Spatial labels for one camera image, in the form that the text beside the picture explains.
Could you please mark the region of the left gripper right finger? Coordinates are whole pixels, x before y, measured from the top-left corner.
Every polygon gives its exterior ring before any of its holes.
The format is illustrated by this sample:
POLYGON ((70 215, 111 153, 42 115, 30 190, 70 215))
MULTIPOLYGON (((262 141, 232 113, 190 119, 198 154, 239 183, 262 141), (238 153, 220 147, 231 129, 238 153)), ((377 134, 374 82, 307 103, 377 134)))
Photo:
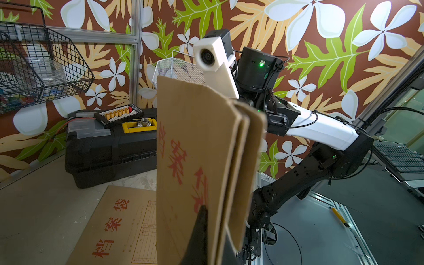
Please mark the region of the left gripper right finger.
POLYGON ((222 265, 238 265, 237 251, 233 246, 228 229, 225 229, 224 249, 221 257, 222 265))

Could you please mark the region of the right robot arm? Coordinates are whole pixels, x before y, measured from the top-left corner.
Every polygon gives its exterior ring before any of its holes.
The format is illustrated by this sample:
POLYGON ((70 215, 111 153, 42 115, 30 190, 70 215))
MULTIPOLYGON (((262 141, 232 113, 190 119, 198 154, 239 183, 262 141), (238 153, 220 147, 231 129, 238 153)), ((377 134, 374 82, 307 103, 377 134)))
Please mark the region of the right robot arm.
POLYGON ((271 217, 286 201, 294 196, 305 198, 313 185, 326 178, 354 176, 374 142, 366 132, 354 129, 341 118, 277 97, 273 88, 288 60, 286 56, 244 47, 232 71, 240 99, 266 115, 269 133, 313 142, 310 148, 306 144, 294 146, 291 141, 271 145, 262 142, 260 171, 275 175, 283 162, 287 173, 253 192, 244 243, 237 254, 243 265, 260 256, 262 232, 274 231, 271 217))

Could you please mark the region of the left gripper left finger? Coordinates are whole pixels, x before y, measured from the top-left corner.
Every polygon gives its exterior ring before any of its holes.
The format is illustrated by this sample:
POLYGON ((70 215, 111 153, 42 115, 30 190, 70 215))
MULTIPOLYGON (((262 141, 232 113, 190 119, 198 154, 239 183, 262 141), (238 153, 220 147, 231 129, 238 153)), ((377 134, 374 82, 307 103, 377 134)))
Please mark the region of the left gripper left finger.
POLYGON ((187 250, 180 265, 208 264, 208 210, 205 205, 199 209, 187 250))

